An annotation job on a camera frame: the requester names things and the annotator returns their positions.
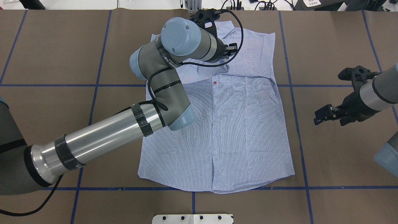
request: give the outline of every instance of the white paper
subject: white paper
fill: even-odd
[[[313,7],[321,4],[319,0],[303,0],[303,1],[307,7]]]

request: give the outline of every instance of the brown table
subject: brown table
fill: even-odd
[[[373,161],[398,129],[395,111],[344,127],[313,124],[315,110],[352,91],[337,78],[342,69],[379,71],[397,62],[398,13],[236,14],[246,29],[276,33],[274,71],[295,176],[228,195],[179,191],[138,177],[137,141],[67,173],[39,213],[0,215],[0,223],[149,224],[154,214],[193,212],[234,214],[237,224],[398,222],[398,178]],[[47,143],[144,100],[128,59],[175,16],[187,13],[0,10],[0,95],[27,143]],[[0,208],[27,212],[48,193],[0,196]]]

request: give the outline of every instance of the striped shirt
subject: striped shirt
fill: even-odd
[[[231,21],[216,26],[225,44],[240,43],[240,29]],[[185,191],[225,194],[294,174],[272,67],[275,34],[245,29],[244,36],[240,52],[227,65],[177,69],[196,121],[143,139],[141,178]]]

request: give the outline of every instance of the white floor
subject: white floor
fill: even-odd
[[[221,8],[224,0],[202,0],[203,8]],[[115,8],[127,9],[178,9],[179,0],[41,0],[41,3],[49,10],[88,10],[102,9],[109,10]],[[254,10],[257,3],[250,3],[249,0],[242,1],[245,10]],[[18,0],[0,0],[3,9],[24,9]],[[275,6],[278,10],[292,10],[285,0],[277,0]],[[383,5],[391,11],[398,11],[397,4],[390,4],[388,0]]]

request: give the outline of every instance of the blue shirt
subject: blue shirt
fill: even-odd
[[[240,42],[240,29],[231,21],[216,25],[225,44]],[[294,174],[272,68],[275,34],[244,34],[244,45],[231,63],[177,69],[196,121],[143,139],[141,178],[185,191],[224,194]]]

